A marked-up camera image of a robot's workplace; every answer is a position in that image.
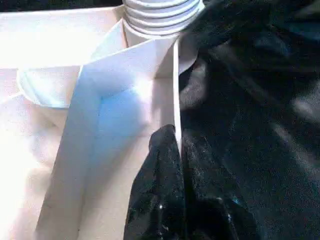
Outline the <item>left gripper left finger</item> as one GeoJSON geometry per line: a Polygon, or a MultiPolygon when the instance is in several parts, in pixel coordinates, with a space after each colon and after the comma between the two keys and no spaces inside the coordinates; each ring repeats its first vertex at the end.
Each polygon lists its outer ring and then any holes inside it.
{"type": "Polygon", "coordinates": [[[183,240],[186,201],[176,129],[167,124],[149,140],[148,155],[130,192],[125,240],[183,240]]]}

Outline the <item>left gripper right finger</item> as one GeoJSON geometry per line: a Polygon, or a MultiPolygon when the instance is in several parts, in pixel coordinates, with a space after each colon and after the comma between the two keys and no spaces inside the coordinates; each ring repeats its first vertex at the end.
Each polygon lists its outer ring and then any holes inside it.
{"type": "Polygon", "coordinates": [[[259,240],[259,228],[239,185],[206,136],[186,129],[181,140],[188,239],[259,240]]]}

